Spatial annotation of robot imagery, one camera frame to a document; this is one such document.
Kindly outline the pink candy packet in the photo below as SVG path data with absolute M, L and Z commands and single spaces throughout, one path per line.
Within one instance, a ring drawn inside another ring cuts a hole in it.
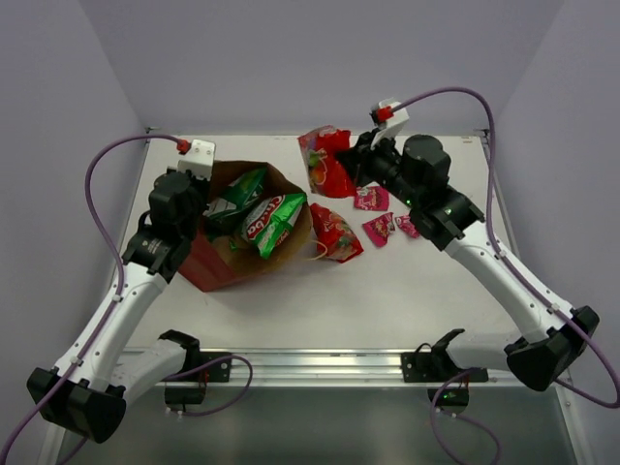
M 393 213 L 386 212 L 365 222 L 362 224 L 362 228 L 374 246 L 384 247 L 390 236 L 395 232 Z
M 408 215 L 400 215 L 394 218 L 396 226 L 410 238 L 419 238 L 420 233 L 412 223 Z
M 388 211 L 389 192 L 381 186 L 364 186 L 356 189 L 354 208 L 364 211 Z

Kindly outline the red gummy candy bag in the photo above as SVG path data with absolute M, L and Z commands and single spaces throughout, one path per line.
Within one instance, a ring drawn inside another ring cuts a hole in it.
M 356 187 L 336 155 L 348 150 L 351 132 L 323 126 L 297 138 L 310 189 L 331 199 L 353 197 Z

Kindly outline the red brown paper bag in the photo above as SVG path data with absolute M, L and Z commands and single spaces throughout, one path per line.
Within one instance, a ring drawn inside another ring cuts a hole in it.
M 266 169 L 263 192 L 266 198 L 302 191 L 269 163 L 218 161 L 212 170 L 207 199 L 211 202 L 220 197 L 225 188 L 243 173 L 259 168 Z M 192 242 L 190 255 L 179 268 L 179 273 L 204 293 L 255 279 L 286 264 L 299 262 L 302 248 L 314 243 L 311 238 L 312 231 L 310 206 L 305 204 L 289 236 L 275 248 L 268 259 L 263 259 L 254 246 L 243 245 L 232 249 L 230 241 L 233 238 L 230 235 L 208 239 L 205 220 L 201 219 L 197 236 Z

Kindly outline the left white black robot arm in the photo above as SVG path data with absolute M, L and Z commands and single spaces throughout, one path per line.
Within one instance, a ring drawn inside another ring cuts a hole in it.
M 112 373 L 154 300 L 187 259 L 208 204 L 210 181 L 168 170 L 148 196 L 113 284 L 78 340 L 26 382 L 42 417 L 90 441 L 109 439 L 125 416 L 130 385 Z

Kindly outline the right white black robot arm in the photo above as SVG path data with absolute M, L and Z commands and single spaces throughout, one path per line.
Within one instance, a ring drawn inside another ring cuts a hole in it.
M 357 186 L 376 182 L 403 202 L 419 234 L 466 268 L 520 332 L 451 330 L 431 348 L 435 375 L 449 381 L 470 368 L 510 371 L 527 388 L 546 390 L 585 350 L 597 313 L 553 293 L 487 231 L 483 213 L 450 186 L 450 155 L 438 139 L 411 136 L 398 150 L 392 139 L 373 138 L 364 133 L 337 154 L 350 178 Z

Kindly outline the green Chuba chips bag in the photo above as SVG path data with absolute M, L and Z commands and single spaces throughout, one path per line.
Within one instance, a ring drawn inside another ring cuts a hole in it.
M 241 238 L 267 260 L 290 235 L 306 202 L 303 193 L 278 195 L 261 201 L 242 221 Z

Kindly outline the dark green chips bag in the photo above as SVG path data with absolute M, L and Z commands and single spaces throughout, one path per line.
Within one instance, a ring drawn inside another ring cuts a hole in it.
M 262 196 L 265 175 L 266 168 L 249 170 L 229 184 L 209 203 L 206 224 L 224 233 L 233 230 Z

